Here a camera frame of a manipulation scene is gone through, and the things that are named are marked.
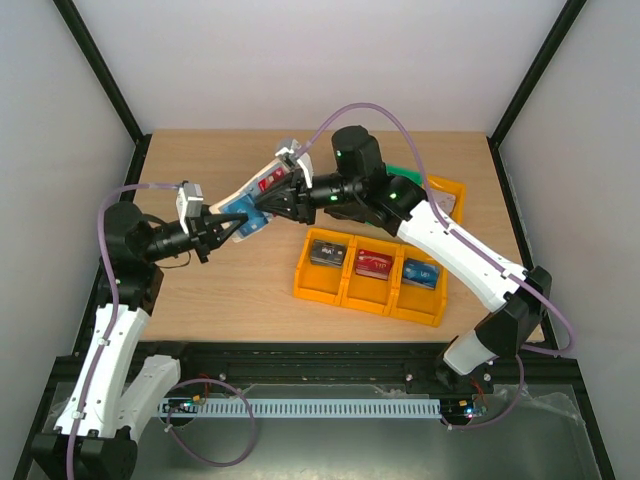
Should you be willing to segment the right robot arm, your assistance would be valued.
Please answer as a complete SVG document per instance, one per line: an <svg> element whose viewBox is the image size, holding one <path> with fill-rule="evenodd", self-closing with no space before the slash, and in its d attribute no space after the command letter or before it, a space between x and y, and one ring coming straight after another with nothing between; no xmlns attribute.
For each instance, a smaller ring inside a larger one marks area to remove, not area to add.
<svg viewBox="0 0 640 480"><path fill-rule="evenodd" d="M443 389L458 391L481 364L516 356L550 308L550 273L502 257L446 215L426 184L389 173L378 140L364 127L337 130L331 145L335 172L314 175L298 163L258 195L256 207L307 225L319 209L336 219L369 223L462 281L488 314L441 353L436 379Z"/></svg>

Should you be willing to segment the red credit card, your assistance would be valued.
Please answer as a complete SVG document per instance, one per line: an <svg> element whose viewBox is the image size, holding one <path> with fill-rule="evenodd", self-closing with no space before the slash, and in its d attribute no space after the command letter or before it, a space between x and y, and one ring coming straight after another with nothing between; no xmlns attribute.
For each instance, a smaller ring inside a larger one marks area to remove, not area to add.
<svg viewBox="0 0 640 480"><path fill-rule="evenodd" d="M268 190L272 184L279 181L286 175L287 171L282 167L277 167L273 170L266 172L258 180L258 188L260 192Z"/></svg>

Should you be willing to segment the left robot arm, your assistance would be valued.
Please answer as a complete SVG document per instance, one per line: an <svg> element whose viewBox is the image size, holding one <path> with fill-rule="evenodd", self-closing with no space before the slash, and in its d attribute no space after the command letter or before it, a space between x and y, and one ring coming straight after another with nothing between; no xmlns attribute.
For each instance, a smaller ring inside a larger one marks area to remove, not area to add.
<svg viewBox="0 0 640 480"><path fill-rule="evenodd" d="M140 437L181 367L170 355L145 359L127 379L141 334L153 313L164 273L159 261L194 253L201 262L248 217L193 208L184 220L164 222L132 202L107 207L98 222L106 275L94 333L76 385L52 431L34 438L32 455L49 479L128 479Z"/></svg>

